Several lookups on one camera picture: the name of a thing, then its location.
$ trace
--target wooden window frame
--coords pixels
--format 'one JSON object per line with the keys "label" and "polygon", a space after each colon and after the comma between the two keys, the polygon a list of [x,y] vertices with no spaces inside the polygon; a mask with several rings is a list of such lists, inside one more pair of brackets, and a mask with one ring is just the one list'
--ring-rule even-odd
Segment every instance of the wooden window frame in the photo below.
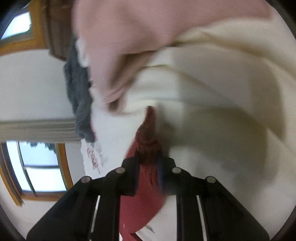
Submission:
{"label": "wooden window frame", "polygon": [[[56,144],[56,148],[59,168],[61,170],[66,190],[69,190],[73,187],[73,182],[68,166],[65,144],[58,143]],[[11,198],[17,206],[21,206],[24,199],[33,201],[57,201],[66,193],[65,191],[37,193],[32,191],[23,191],[14,173],[6,143],[0,144],[0,176],[2,177]]]}
{"label": "wooden window frame", "polygon": [[0,56],[19,51],[47,48],[41,18],[41,1],[32,0],[27,6],[27,9],[29,10],[31,16],[31,29],[33,37],[23,41],[20,40],[8,43],[3,47],[0,47]]}

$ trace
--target pink blanket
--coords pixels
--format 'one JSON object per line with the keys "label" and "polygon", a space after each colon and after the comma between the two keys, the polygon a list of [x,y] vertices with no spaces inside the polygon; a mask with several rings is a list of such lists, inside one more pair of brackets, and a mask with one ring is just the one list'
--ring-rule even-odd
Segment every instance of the pink blanket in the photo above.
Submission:
{"label": "pink blanket", "polygon": [[154,51],[191,27],[237,16],[268,17],[268,4],[265,0],[77,0],[73,29],[86,42],[94,86],[114,109]]}

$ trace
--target wall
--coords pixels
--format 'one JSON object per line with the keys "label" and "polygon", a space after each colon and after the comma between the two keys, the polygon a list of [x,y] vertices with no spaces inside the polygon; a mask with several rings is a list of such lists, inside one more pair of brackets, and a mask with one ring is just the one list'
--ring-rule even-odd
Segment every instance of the wall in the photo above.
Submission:
{"label": "wall", "polygon": [[[64,62],[33,50],[0,57],[0,121],[73,118],[66,95]],[[83,175],[80,142],[66,144],[71,177],[76,183]],[[24,237],[55,202],[25,200],[18,207],[0,178],[0,204]]]}
{"label": "wall", "polygon": [[63,65],[48,50],[0,57],[0,121],[72,118]]}

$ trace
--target gray curtain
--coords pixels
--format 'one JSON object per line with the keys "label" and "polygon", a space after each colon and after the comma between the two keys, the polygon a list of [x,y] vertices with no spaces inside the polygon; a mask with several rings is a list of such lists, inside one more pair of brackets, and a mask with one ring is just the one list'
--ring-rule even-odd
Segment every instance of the gray curtain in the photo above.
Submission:
{"label": "gray curtain", "polygon": [[0,122],[0,142],[67,142],[79,140],[75,120],[37,120]]}

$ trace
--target glass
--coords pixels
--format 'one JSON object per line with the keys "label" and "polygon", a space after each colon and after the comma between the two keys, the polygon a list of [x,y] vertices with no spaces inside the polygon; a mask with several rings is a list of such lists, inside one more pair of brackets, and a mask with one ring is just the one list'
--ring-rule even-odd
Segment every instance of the glass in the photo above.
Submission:
{"label": "glass", "polygon": [[26,169],[36,192],[66,191],[59,168],[37,169],[27,167]]}
{"label": "glass", "polygon": [[17,142],[16,141],[7,141],[6,142],[9,158],[12,164],[12,168],[15,172],[17,180],[20,184],[20,187],[24,191],[31,191],[31,188],[28,184],[24,171],[22,169],[22,165],[20,164],[20,157],[17,150]]}
{"label": "glass", "polygon": [[40,142],[19,142],[19,144],[25,166],[58,166],[54,144]]}
{"label": "glass", "polygon": [[16,16],[4,32],[4,35],[2,36],[1,40],[11,37],[13,35],[27,32],[31,27],[31,23],[32,21],[29,12]]}

